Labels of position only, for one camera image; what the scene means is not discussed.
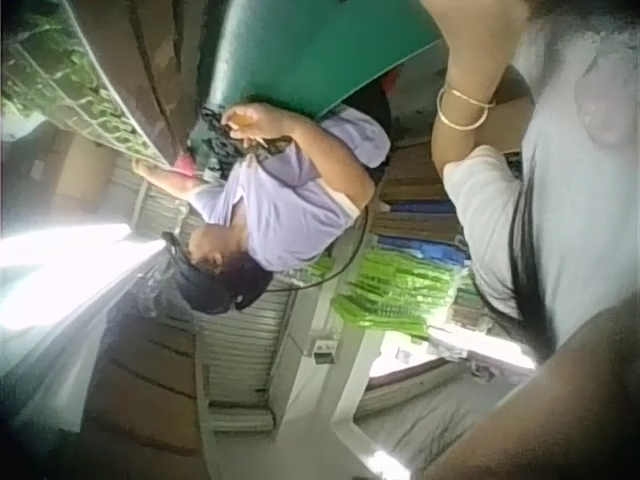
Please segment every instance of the black cable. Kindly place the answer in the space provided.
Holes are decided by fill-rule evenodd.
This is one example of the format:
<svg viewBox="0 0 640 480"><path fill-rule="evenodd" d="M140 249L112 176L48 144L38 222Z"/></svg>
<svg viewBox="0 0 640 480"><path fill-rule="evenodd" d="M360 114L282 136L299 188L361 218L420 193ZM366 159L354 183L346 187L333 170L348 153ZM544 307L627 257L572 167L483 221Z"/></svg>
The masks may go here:
<svg viewBox="0 0 640 480"><path fill-rule="evenodd" d="M347 268L349 268L351 264L355 261L356 257L358 256L358 252L360 252L360 247L362 247L362 244L364 243L364 237L367 233L367 225L369 224L369 207L368 206L365 207L363 213L364 213L364 222L362 222L362 228L360 229L360 237L358 238L358 242L356 243L356 246L353 248L353 252L351 252L351 256L345 262L342 268L340 268L340 270L338 270L333 275L330 275L327 278L323 278L322 280L316 283L312 283L310 285L305 285L303 287L277 288L275 290L266 290L264 293L299 292L300 290L308 290L310 288L319 287L320 285L330 282L331 280L342 275L347 270Z"/></svg>

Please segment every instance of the woman's arm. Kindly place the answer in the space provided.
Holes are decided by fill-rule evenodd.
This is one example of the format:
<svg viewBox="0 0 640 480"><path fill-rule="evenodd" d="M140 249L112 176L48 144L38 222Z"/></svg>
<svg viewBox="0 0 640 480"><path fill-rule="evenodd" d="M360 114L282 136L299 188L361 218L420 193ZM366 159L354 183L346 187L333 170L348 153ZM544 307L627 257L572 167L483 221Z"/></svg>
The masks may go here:
<svg viewBox="0 0 640 480"><path fill-rule="evenodd" d="M441 110L460 126L476 123L483 108L459 98L455 89L480 103L490 103L528 19L522 2L500 0L422 0L449 47L449 63ZM460 131L436 119L432 159L443 175L451 162L466 158L478 145L478 131Z"/></svg>
<svg viewBox="0 0 640 480"><path fill-rule="evenodd" d="M206 182L197 178L192 178L181 173L163 170L159 167L134 163L133 171L142 176L152 185L161 188L169 195L180 200L190 200L193 192L206 185Z"/></svg>
<svg viewBox="0 0 640 480"><path fill-rule="evenodd" d="M291 137L313 162L327 186L346 195L359 210L373 197L375 186L351 149L302 115L254 103L232 107L222 122L235 126L231 136L237 139Z"/></svg>
<svg viewBox="0 0 640 480"><path fill-rule="evenodd" d="M304 117L291 125L289 135L330 188L344 193L358 210L367 206L375 193L375 185L342 140Z"/></svg>

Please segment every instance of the white shirt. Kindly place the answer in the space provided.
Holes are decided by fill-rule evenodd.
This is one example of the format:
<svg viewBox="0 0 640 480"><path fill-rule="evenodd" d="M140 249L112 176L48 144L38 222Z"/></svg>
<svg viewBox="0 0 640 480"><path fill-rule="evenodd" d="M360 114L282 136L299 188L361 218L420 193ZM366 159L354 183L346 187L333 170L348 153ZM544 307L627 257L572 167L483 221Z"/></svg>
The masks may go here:
<svg viewBox="0 0 640 480"><path fill-rule="evenodd" d="M565 40L523 142L524 176L535 178L535 253L558 345L640 290L638 34ZM541 35L525 38L515 63L530 83L543 58ZM520 183L499 152L480 147L447 165L444 185L479 288L517 316L509 294L509 226Z"/></svg>

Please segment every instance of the red item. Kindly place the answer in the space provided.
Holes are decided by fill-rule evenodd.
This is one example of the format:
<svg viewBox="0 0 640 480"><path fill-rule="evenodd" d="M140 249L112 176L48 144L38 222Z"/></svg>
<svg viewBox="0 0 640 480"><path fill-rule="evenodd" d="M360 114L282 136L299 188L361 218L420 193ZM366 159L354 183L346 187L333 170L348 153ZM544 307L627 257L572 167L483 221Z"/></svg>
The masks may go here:
<svg viewBox="0 0 640 480"><path fill-rule="evenodd" d="M384 89L387 96L389 95L389 93L391 93L391 90L393 90L393 87L395 87L396 82L398 81L400 68L400 66L393 68L382 77L382 88Z"/></svg>
<svg viewBox="0 0 640 480"><path fill-rule="evenodd" d="M184 152L176 159L176 162L173 164L173 170L188 177L195 177L196 162L194 162L191 155Z"/></svg>

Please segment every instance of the gold bangle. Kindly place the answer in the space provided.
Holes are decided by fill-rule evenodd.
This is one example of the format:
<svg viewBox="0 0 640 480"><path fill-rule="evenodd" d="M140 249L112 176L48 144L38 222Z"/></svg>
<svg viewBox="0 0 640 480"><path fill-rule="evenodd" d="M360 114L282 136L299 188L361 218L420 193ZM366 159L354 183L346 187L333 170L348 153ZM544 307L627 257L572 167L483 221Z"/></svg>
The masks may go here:
<svg viewBox="0 0 640 480"><path fill-rule="evenodd" d="M449 90L451 93L453 93L456 97L461 98L463 100L466 100L467 102L469 102L472 105L475 105L476 107L482 107L482 108L492 108L496 106L496 101L495 99L491 101L491 103L482 103L479 102L477 100L474 100L471 97L467 97L464 93L459 92L458 90L456 90L455 88L453 88L451 85L445 85L445 87L447 90Z"/></svg>
<svg viewBox="0 0 640 480"><path fill-rule="evenodd" d="M446 126L453 128L454 130L459 130L461 132L468 132L470 130L475 130L485 122L487 116L489 115L489 107L484 107L484 113L482 114L482 117L480 117L480 120L478 120L473 125L456 125L455 123L453 123L451 120L444 116L444 113L442 113L442 97L444 95L444 92L444 87L440 90L440 92L438 92L438 98L436 99L436 108L438 109L438 118L440 118L440 120L442 120L442 123L444 123Z"/></svg>

